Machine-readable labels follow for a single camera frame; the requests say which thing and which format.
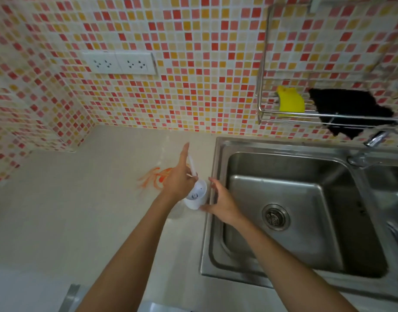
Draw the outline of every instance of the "double sink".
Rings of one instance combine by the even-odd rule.
[[[398,154],[359,169],[349,148],[217,138],[212,177],[328,283],[398,301]],[[216,202],[211,192],[211,203]],[[242,236],[207,215],[201,273],[272,287]]]

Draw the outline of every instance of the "white countertop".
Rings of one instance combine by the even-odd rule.
[[[207,178],[216,136],[205,133],[98,126],[76,153],[33,152],[0,189],[0,265],[91,285],[158,194],[137,179],[174,166],[187,141]],[[144,299],[196,312],[286,311],[273,289],[200,274],[204,225],[201,211],[172,210]],[[374,307],[363,311],[388,310],[347,298]]]

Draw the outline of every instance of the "chrome faucet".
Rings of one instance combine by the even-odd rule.
[[[381,142],[388,137],[390,131],[381,130],[378,131],[376,134],[372,135],[367,141],[364,142],[364,146],[367,148],[365,150],[360,150],[357,154],[353,156],[347,157],[347,162],[355,167],[358,168],[367,168],[374,164],[369,164],[367,161],[367,155],[373,151],[375,147],[377,147]]]

